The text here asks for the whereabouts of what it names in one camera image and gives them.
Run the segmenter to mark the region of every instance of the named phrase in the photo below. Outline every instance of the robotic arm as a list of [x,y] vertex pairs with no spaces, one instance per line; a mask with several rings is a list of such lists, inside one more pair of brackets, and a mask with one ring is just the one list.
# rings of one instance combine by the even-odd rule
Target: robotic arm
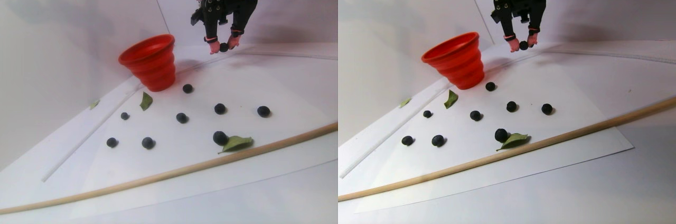
[[[226,52],[239,46],[239,39],[244,34],[249,17],[256,9],[258,0],[198,0],[200,7],[193,13],[190,23],[194,26],[198,21],[204,23],[206,36],[204,41],[209,43],[211,54]],[[227,43],[218,42],[218,25],[228,23],[226,16],[232,14],[230,38]]]
[[[545,12],[546,0],[493,0],[495,10],[491,17],[495,23],[502,24],[504,39],[509,42],[511,52],[526,50],[538,44],[538,33],[540,32],[540,22]],[[521,17],[521,23],[528,23],[528,41],[517,39],[517,35],[512,28],[512,17]]]

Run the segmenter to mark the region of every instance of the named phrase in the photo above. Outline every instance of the white paper sheet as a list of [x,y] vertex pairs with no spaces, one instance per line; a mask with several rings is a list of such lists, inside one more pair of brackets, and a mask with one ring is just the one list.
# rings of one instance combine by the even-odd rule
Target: white paper sheet
[[[138,106],[145,89],[135,93],[49,182],[72,181],[69,184],[80,192],[89,192],[230,154],[217,154],[221,147],[212,141],[217,130],[253,137],[252,147],[258,147],[333,123],[337,110],[331,82],[336,70],[335,60],[237,55],[180,74],[166,91],[146,90],[154,98],[146,111]],[[193,85],[192,94],[183,93],[186,83]],[[227,107],[225,115],[213,111],[217,103]],[[268,118],[256,113],[263,105],[272,110]],[[122,112],[129,113],[129,120],[121,120]],[[189,122],[179,123],[177,113],[186,113]],[[118,146],[106,146],[108,137],[119,140]],[[152,137],[156,146],[144,149],[143,137]],[[336,159],[336,140],[332,133],[236,163],[76,202],[70,217],[191,197],[326,163]],[[89,156],[91,163],[74,163],[82,156]]]
[[[485,90],[483,84],[488,81],[497,84],[496,91]],[[493,70],[481,84],[464,91],[453,87],[459,99],[447,110],[444,108],[447,93],[438,96],[425,108],[434,113],[432,118],[420,114],[394,133],[346,176],[350,182],[341,183],[340,194],[414,178],[495,154],[501,146],[493,138],[497,128],[531,135],[532,143],[606,119],[561,68],[547,57],[534,57],[502,70]],[[505,110],[508,101],[519,104],[516,113]],[[546,116],[540,111],[544,103],[553,105],[553,115]],[[483,113],[483,119],[478,122],[470,120],[472,110]],[[446,145],[432,146],[430,140],[437,134],[447,137]],[[415,138],[415,143],[408,147],[402,145],[400,141],[405,135]],[[360,199],[356,211],[445,197],[632,147],[618,130],[608,129],[470,171],[370,195]]]

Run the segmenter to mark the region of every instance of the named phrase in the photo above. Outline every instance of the red cup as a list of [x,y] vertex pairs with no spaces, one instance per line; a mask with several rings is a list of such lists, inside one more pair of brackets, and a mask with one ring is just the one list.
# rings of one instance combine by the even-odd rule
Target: red cup
[[468,89],[483,80],[483,62],[478,50],[478,33],[470,32],[440,43],[422,55],[458,89]]
[[143,40],[120,55],[118,62],[152,92],[171,87],[176,81],[173,35],[158,35]]

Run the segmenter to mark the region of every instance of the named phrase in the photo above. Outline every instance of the white table surface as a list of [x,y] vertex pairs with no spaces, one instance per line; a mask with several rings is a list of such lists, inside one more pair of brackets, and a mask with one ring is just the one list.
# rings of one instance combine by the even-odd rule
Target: white table surface
[[[625,113],[676,95],[674,41],[573,43],[543,48],[604,115]],[[498,46],[484,61],[507,57]],[[591,55],[572,55],[585,53]],[[615,57],[601,55],[611,53]],[[634,58],[666,58],[662,63]],[[598,69],[589,74],[589,69]],[[634,93],[613,98],[620,92]],[[614,223],[676,221],[676,109],[618,127],[635,149],[469,192],[401,207],[360,212],[360,199],[338,203],[342,223]],[[350,149],[367,149],[346,142]]]
[[[194,65],[213,60],[214,58],[231,57],[237,53],[240,55],[251,54],[252,58],[260,57],[260,55],[309,57],[311,60],[333,60],[333,62],[337,64],[336,43],[242,45],[238,50],[229,51],[228,53],[220,55],[209,55],[207,51],[208,49],[203,46],[176,47],[174,49],[174,54],[176,56],[175,64],[177,65],[177,70],[181,71],[182,69],[188,69]],[[337,80],[337,72],[334,72],[333,74],[328,76],[326,85],[321,88],[329,89],[327,91],[330,96],[330,98],[324,98],[327,103],[323,108],[328,109],[328,115],[337,118],[337,101],[335,99],[337,84],[336,81],[331,80]],[[17,161],[0,172],[0,181],[4,186],[4,189],[0,190],[0,204],[2,204],[2,207],[14,207],[17,205],[15,202],[31,201],[36,198],[36,193],[48,193],[53,197],[62,197],[63,195],[61,194],[65,193],[70,195],[72,194],[70,192],[78,191],[82,186],[82,181],[75,181],[75,178],[79,177],[77,174],[74,175],[73,181],[65,179],[66,177],[63,176],[63,174],[60,175],[60,178],[57,176],[50,178],[47,183],[43,183],[40,179],[53,164],[56,163],[58,159],[62,158],[69,149],[75,146],[87,132],[92,128],[95,128],[97,121],[101,120],[101,118],[105,118],[106,113],[109,113],[111,109],[114,109],[116,104],[125,98],[126,94],[133,93],[137,88],[137,84],[138,79],[135,77],[130,78],[118,88],[102,97],[99,106],[95,109],[89,110],[89,108],[87,108],[86,110],[83,110],[69,123],[56,130],[56,132],[49,135],[40,144],[33,147],[21,158],[17,159]],[[309,141],[307,142],[309,144],[304,147],[311,146],[316,150],[336,149],[336,133],[331,133],[322,138],[323,139]],[[87,148],[87,143],[82,145],[82,147],[84,147],[82,149],[89,149]],[[299,145],[298,147],[300,148],[296,150],[304,149],[303,146]],[[87,169],[90,163],[84,161],[91,161],[92,154],[95,154],[96,152],[90,151],[82,154],[82,149],[78,150],[74,156],[78,159],[82,159],[83,162],[76,162],[75,165]],[[285,151],[280,150],[276,152],[299,156],[298,153]],[[160,202],[158,204],[137,209],[122,210],[107,214],[86,214],[85,216],[87,217],[80,218],[78,217],[79,214],[74,214],[74,212],[77,210],[76,206],[79,205],[81,207],[82,203],[86,201],[84,200],[46,209],[0,215],[0,222],[270,222],[271,219],[275,219],[275,222],[335,222],[335,180],[321,180],[321,178],[331,177],[328,175],[319,178],[320,174],[328,173],[329,171],[335,173],[336,156],[332,156],[332,153],[333,152],[331,151],[326,152],[326,154],[324,154],[324,156],[326,156],[326,158],[324,158],[325,160],[323,159],[323,161],[311,164],[306,163],[303,166],[299,166],[294,172],[287,173],[286,175],[277,175],[273,178],[259,181],[249,181],[224,190],[216,190],[201,195],[193,195],[188,198]],[[265,154],[250,158],[250,161],[248,162],[255,163],[256,160],[261,161],[264,159],[264,156]],[[68,163],[73,164],[73,160],[68,160]],[[190,178],[202,179],[199,178],[200,176],[203,175],[193,173],[184,176],[182,179],[186,181],[190,180]],[[168,188],[166,187],[167,184],[162,185],[163,182],[167,181],[161,181],[155,183],[155,185],[146,185],[142,188],[135,188],[133,190],[143,190],[139,195],[147,195],[148,192],[168,193],[168,191],[165,190]],[[172,207],[176,206],[175,204],[183,204],[180,206],[183,211],[176,211],[176,207]],[[92,212],[101,212],[101,210],[97,209],[89,210]]]

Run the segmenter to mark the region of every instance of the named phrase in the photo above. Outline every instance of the silicone cup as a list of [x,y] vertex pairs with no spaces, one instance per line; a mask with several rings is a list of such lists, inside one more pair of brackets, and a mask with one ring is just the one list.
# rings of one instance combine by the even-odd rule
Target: silicone cup
[[176,81],[173,35],[158,35],[143,40],[118,58],[149,91],[157,92],[171,87]]
[[421,59],[458,89],[476,86],[484,77],[477,32],[464,33],[440,43],[425,52]]

